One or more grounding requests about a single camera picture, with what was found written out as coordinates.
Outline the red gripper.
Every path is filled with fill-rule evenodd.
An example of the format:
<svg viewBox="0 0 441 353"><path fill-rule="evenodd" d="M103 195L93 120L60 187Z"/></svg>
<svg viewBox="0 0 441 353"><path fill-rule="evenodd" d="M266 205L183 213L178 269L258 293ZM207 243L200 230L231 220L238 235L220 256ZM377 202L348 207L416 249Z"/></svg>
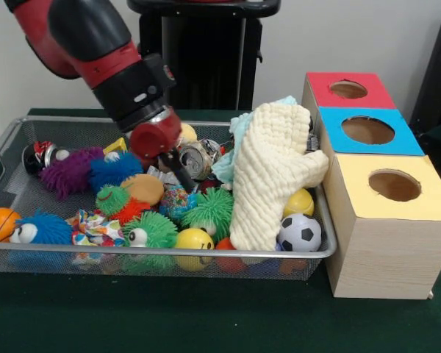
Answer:
<svg viewBox="0 0 441 353"><path fill-rule="evenodd" d="M129 144L132 152L141 158L150 159L159 155L184 190L192 193L196 183L182 165L178 149L174 148L181 131L178 115L173 110L163 110L152 119L138 124L129 136Z"/></svg>

